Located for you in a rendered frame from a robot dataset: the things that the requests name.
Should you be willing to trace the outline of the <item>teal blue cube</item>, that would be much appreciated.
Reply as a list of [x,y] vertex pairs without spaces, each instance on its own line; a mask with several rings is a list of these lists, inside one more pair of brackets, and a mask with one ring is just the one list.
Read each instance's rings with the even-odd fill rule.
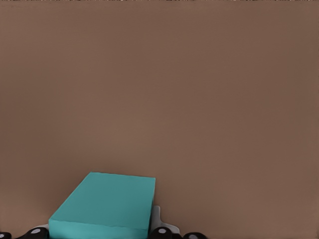
[[48,221],[51,239],[147,239],[154,177],[90,172]]

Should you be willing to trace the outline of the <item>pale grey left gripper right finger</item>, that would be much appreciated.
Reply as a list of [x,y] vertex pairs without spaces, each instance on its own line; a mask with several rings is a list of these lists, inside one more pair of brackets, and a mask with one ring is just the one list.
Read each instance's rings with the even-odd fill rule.
[[180,239],[179,228],[161,220],[160,206],[157,205],[152,208],[149,239]]

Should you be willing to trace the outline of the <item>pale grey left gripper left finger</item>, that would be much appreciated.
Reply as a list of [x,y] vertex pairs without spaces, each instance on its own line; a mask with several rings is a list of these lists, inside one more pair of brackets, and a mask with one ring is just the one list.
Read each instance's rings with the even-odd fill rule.
[[49,239],[49,225],[44,224],[33,227],[15,239]]

